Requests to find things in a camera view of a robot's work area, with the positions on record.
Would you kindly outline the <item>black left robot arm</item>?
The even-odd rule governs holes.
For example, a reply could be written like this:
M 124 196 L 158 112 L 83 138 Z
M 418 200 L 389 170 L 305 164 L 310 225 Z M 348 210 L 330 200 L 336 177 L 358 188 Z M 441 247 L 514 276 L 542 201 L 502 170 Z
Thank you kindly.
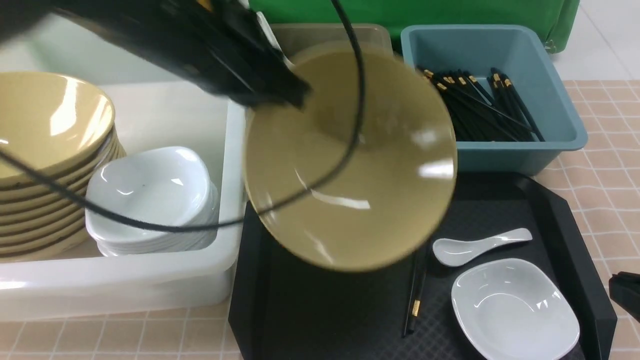
M 245 107 L 300 109 L 311 90 L 286 65 L 258 14 L 237 0 L 3 0 L 1 40 L 48 15 Z

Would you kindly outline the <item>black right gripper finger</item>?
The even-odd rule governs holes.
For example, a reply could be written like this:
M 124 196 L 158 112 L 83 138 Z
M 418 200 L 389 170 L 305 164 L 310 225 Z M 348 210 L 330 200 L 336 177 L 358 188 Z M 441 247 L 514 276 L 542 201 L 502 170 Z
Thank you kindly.
M 640 274 L 620 271 L 608 281 L 609 298 L 640 322 Z

